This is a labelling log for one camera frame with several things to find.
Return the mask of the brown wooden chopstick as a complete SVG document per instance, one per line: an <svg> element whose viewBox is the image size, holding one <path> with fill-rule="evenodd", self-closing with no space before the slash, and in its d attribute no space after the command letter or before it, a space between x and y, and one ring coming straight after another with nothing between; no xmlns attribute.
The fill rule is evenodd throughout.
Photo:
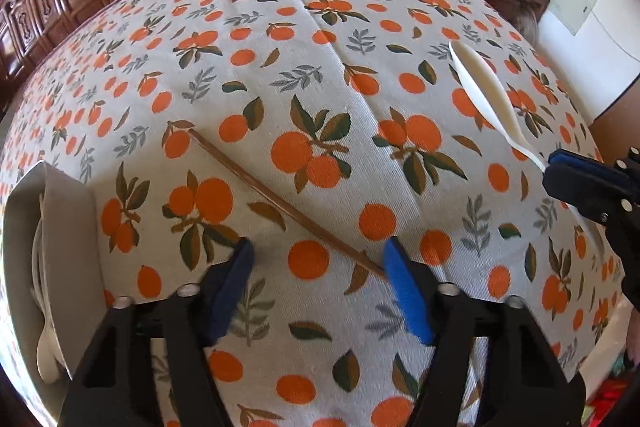
<svg viewBox="0 0 640 427"><path fill-rule="evenodd" d="M339 251L346 258L355 262L356 265L360 265L362 269L365 269L369 273L376 275L383 281L387 280L384 269L381 267L381 265L378 265L377 263L372 261L365 251L356 251L354 247L348 245L337 236L332 234L329 230L323 228L321 225L318 225L318 223L314 222L314 220L306 216L305 213L299 211L287 200L280 197L276 192L273 192L267 185L263 184L257 178L252 176L249 172L247 172L231 158L229 158L226 154L222 153L218 147L206 140L200 132L192 128L188 131L188 133L190 134L190 137L196 143L198 143L198 145L203 150L206 150L206 152L209 153L210 156L215 158L220 165L223 165L224 168L227 168L229 171L231 171L235 176L237 176L240 180L247 184L252 190L262 196L262 198L264 198L267 202L270 202L270 204L272 204L274 207L277 207L280 211L285 213L298 225L303 227L309 233L314 234L314 236L318 237L318 239L321 239L324 243L329 244L333 249Z"/></svg>

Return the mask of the metal rectangular tray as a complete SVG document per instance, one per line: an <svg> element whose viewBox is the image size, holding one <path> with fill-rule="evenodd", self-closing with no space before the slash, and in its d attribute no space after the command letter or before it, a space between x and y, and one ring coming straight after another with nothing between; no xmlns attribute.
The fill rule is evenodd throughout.
<svg viewBox="0 0 640 427"><path fill-rule="evenodd" d="M23 395L58 418L106 312L96 204L85 184L45 161L24 174L4 207L1 280Z"/></svg>

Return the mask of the orange print tablecloth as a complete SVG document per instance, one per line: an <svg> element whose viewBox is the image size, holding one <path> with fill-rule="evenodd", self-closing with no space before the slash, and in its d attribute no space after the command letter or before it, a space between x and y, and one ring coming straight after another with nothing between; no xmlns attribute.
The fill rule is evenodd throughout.
<svg viewBox="0 0 640 427"><path fill-rule="evenodd" d="M1 152L3 213L45 161L92 192L106 307L169 297L250 239L205 352L235 426L399 426L432 352L384 281L267 202L188 131L339 239L397 237L469 295L522 297L566 375L623 278L540 170L477 112L449 55L499 77L540 155L598 157L570 90L484 0L118 0L32 74Z"/></svg>

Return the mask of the white plastic spoon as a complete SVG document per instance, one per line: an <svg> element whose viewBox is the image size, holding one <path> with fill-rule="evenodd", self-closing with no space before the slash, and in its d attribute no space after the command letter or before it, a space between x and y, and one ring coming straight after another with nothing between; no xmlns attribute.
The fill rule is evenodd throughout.
<svg viewBox="0 0 640 427"><path fill-rule="evenodd" d="M541 171L546 170L547 163L525 138L506 90L484 57L460 41L450 41L449 53L461 86L478 113L506 139L510 147L533 161Z"/></svg>

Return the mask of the large white plastic ladle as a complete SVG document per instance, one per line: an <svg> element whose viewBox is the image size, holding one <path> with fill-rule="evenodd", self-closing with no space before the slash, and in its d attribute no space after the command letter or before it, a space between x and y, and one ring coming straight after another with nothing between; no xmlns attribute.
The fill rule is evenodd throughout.
<svg viewBox="0 0 640 427"><path fill-rule="evenodd" d="M30 271L32 271L32 295L43 316L42 331L39 335L36 362L42 381L53 384L61 378L61 355L54 342L53 329L50 324L46 302L42 290L42 220L36 226L32 240L32 254L30 255Z"/></svg>

